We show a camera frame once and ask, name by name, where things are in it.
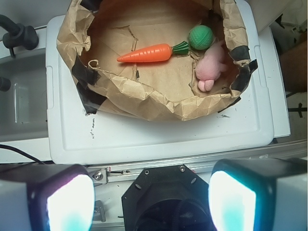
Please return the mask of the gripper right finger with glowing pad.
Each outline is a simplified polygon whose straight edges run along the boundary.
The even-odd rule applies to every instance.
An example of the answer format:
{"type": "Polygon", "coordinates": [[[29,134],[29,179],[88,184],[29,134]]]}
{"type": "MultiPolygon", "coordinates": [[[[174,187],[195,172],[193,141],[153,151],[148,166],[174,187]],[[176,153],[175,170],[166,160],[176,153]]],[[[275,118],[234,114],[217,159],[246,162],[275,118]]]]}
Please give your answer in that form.
{"type": "Polygon", "coordinates": [[[208,201],[219,231],[306,231],[308,162],[221,159],[212,170],[208,201]]]}

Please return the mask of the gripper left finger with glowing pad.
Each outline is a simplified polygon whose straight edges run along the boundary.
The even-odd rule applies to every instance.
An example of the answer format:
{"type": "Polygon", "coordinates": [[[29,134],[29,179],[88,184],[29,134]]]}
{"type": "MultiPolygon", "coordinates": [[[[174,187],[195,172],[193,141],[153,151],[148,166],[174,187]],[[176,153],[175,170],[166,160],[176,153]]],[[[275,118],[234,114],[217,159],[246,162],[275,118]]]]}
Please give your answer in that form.
{"type": "Polygon", "coordinates": [[[82,165],[0,166],[2,231],[88,231],[94,184],[82,165]]]}

